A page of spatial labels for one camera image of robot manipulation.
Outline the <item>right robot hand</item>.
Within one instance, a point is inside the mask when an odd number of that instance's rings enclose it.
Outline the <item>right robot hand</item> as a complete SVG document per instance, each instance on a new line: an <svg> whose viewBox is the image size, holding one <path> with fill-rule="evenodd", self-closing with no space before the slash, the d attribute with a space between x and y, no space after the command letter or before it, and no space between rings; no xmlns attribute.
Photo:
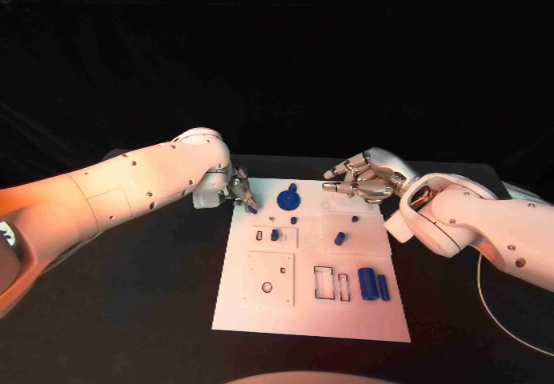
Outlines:
<svg viewBox="0 0 554 384"><path fill-rule="evenodd" d="M373 147L325 172L322 189L380 204L393 195L401 197L419 178L420 173L396 154Z"/></svg>

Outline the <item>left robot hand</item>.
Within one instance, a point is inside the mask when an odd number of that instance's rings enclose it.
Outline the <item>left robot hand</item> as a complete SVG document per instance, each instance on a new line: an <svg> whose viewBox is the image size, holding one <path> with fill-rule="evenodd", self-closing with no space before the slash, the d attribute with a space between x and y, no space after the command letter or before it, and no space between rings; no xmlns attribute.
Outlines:
<svg viewBox="0 0 554 384"><path fill-rule="evenodd" d="M246 171L238 166L231 166L228 184L220 191L220 195L238 205L244 205L247 212L260 211L260 205L250 188L250 179Z"/></svg>

